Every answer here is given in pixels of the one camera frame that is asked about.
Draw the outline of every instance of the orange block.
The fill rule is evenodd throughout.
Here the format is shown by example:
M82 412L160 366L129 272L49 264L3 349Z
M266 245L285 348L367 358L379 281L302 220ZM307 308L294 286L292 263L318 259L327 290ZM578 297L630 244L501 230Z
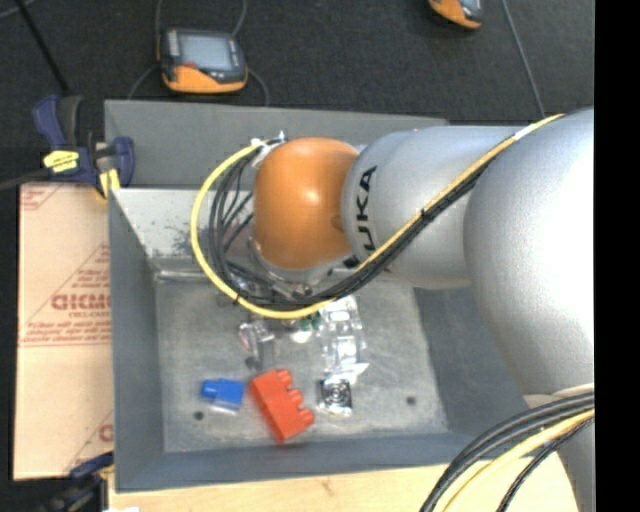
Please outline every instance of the orange block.
M289 389L292 382L291 373L281 369L269 370L249 383L249 391L278 443L300 434L314 422L309 409L299 408L304 398L298 389Z

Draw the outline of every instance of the blue clamp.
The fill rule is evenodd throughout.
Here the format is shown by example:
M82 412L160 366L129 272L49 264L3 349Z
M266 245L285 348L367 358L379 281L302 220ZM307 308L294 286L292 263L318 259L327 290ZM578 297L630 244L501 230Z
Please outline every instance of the blue clamp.
M79 466L73 468L69 473L69 478L71 478L71 480L81 480L83 478L87 478L108 466L112 466L113 463L113 451L103 453L102 455L98 455L97 457L89 459Z
M76 141L76 121L81 101L81 96L67 96L61 99L52 95L40 100L33 108L36 129L47 139L52 150L48 157L55 160L58 151L57 155L62 155L63 159L62 165L58 160L57 164L45 163L45 167L52 181L87 183L106 196L108 190L105 189L105 183L109 180L104 178L113 170L98 168L96 160L113 156L117 162L115 170L119 185L129 185L135 168L133 140L129 137L116 137L106 148L97 151L87 146L79 146Z

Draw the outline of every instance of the cable bundle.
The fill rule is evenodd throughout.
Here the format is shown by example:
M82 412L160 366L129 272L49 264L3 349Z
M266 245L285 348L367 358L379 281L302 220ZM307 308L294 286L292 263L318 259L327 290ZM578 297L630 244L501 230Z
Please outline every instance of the cable bundle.
M496 470L539 449L504 495L497 509L498 512L504 512L533 470L563 443L593 423L594 417L595 396L593 392L589 392L559 399L506 420L475 439L458 454L440 477L420 511L435 511L453 484L466 475L473 464L496 450L511 446L508 451L471 475L446 501L440 509L442 512L454 510L455 505Z
M251 212L239 220L241 213L253 198L253 192L249 192L239 201L242 174L260 150L269 151L282 142L283 140L281 139L265 141L262 145L256 145L251 151L247 151L245 155L231 164L229 169L220 177L219 186L214 194L209 213L209 258L215 271L224 283L231 288L240 288L239 282L250 283L243 292L245 293L245 298L256 304L280 303L283 297L276 291L277 283L268 274L254 272L246 266L230 261L227 258L227 252L253 219L253 212ZM254 295L250 291L252 288L261 291L267 289L268 293L266 296L264 293Z

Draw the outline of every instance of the kuka logo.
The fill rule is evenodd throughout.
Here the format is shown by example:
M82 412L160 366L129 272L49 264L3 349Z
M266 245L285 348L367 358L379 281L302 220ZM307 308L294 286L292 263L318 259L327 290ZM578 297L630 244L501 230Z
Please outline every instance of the kuka logo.
M376 250L376 246L373 243L373 237L371 236L371 231L369 230L368 226L369 213L367 210L367 206L369 205L369 188L371 176L374 172L376 172L377 168L378 167L374 165L373 167L371 167L371 169L368 169L362 173L362 176L360 177L360 190L358 191L359 193L356 196L356 208L358 209L356 220L358 221L358 232L367 237L363 247L368 252Z

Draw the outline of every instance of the blue block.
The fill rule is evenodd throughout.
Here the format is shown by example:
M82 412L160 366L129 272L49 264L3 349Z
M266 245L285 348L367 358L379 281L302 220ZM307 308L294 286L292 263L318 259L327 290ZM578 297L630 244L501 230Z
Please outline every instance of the blue block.
M216 407L238 410L244 396L244 383L229 379L205 380L200 394Z

